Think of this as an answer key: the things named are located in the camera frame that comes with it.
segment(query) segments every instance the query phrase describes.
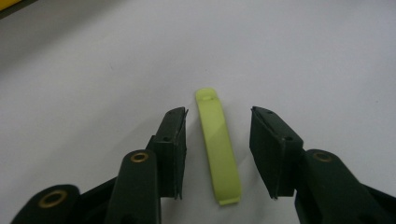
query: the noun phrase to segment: rectangular green object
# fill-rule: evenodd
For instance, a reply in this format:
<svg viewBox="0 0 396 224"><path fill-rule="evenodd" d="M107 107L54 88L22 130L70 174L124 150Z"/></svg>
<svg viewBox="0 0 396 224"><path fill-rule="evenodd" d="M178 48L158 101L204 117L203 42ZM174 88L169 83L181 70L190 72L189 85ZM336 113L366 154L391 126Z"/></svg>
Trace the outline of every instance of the rectangular green object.
<svg viewBox="0 0 396 224"><path fill-rule="evenodd" d="M237 203L241 182L220 100L211 88L195 93L209 159L212 186L220 205Z"/></svg>

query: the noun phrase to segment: white surface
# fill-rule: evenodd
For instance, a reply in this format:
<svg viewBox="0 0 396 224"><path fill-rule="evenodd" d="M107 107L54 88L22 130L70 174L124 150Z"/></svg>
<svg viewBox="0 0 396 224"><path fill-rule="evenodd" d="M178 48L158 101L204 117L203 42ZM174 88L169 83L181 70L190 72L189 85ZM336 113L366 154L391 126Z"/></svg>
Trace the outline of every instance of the white surface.
<svg viewBox="0 0 396 224"><path fill-rule="evenodd" d="M249 109L396 196L396 2L40 0L0 20L0 223L56 184L115 176L166 111L186 106L184 200L163 223L298 223L248 149ZM194 92L217 90L243 186L219 207Z"/></svg>

